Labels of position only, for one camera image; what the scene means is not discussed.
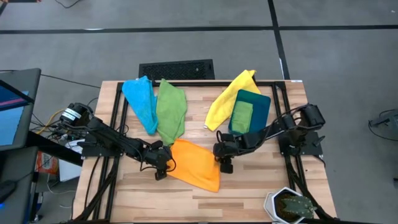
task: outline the cloth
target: cloth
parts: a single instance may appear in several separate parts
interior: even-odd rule
[[[152,82],[146,76],[124,82],[122,92],[148,134],[155,134],[157,127],[156,96]]]
[[[253,80],[255,70],[245,70],[236,77],[222,94],[211,104],[206,116],[205,127],[214,131],[228,119],[234,108],[236,95],[240,89],[261,94]]]
[[[187,99],[183,90],[162,79],[157,94],[156,115],[159,120],[157,132],[168,146],[185,131]]]
[[[249,132],[251,115],[253,113],[253,104],[237,101],[232,113],[232,130],[245,134]]]
[[[175,140],[171,151],[177,166],[168,175],[202,189],[218,192],[220,166],[211,151],[183,139]],[[167,165],[174,168],[172,160]]]

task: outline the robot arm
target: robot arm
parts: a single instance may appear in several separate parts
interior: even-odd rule
[[[90,107],[81,103],[71,103],[60,117],[58,125],[70,132],[87,132],[86,142],[78,145],[85,148],[105,148],[115,152],[117,155],[125,153],[128,157],[141,163],[149,164],[150,168],[156,169],[155,179],[160,180],[167,176],[167,161],[172,159],[172,153],[168,146],[163,146],[162,141],[152,144],[138,138],[129,138],[115,131],[103,121],[93,115]]]
[[[217,132],[217,140],[213,147],[213,154],[221,164],[221,172],[232,174],[231,159],[242,156],[258,149],[264,141],[287,133],[290,147],[300,148],[305,144],[305,136],[309,131],[316,131],[325,124],[325,120],[316,105],[303,105],[294,108],[278,118],[257,133],[247,133],[240,136]]]

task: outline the yellow towel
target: yellow towel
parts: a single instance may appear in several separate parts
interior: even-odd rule
[[[177,166],[168,175],[205,190],[218,192],[220,166],[211,151],[183,139],[176,139],[171,150]],[[171,160],[167,165],[174,168]]]
[[[205,126],[210,131],[214,131],[218,126],[229,118],[234,108],[238,90],[247,90],[253,93],[261,94],[253,80],[255,70],[245,70],[236,77],[229,87],[211,104],[207,114]]]

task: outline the wooden table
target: wooden table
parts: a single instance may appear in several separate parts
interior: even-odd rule
[[[103,82],[99,93],[95,115],[107,124],[111,119],[117,83]],[[285,84],[291,108],[307,103],[302,82],[286,81]],[[216,133],[204,129],[203,124],[210,105],[226,87],[179,88],[184,89],[188,101],[185,133],[181,138],[212,150],[216,143]],[[271,87],[260,86],[259,89],[263,95],[272,99]],[[279,99],[283,112],[281,93]],[[123,100],[120,101],[116,127],[119,126],[122,105]],[[271,102],[268,123],[275,118],[275,107]],[[218,129],[227,132],[228,123],[229,121],[225,121]],[[129,137],[149,142],[160,139],[158,134],[147,135],[130,106],[126,124],[129,126]],[[88,180],[95,160],[89,158],[83,163],[75,197],[74,217],[83,211]],[[336,216],[323,164],[313,156],[302,156],[302,160],[309,191],[327,213]],[[89,201],[98,188],[101,163],[102,160],[93,176]],[[289,186],[284,158],[280,155],[276,138],[266,141],[254,153],[234,158],[233,165],[234,173],[221,174],[220,191],[213,193],[170,176],[156,181],[153,170],[139,172],[139,163],[123,156],[119,165],[111,222],[270,222],[270,217],[263,209],[266,195]],[[106,192],[101,203],[100,218],[104,217],[107,195]]]

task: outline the small green cloth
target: small green cloth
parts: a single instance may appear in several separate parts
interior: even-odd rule
[[[157,132],[166,146],[173,144],[184,133],[186,112],[187,99],[184,91],[162,79],[156,104],[159,120]]]
[[[237,101],[232,112],[232,130],[241,134],[248,133],[253,113],[253,104]]]

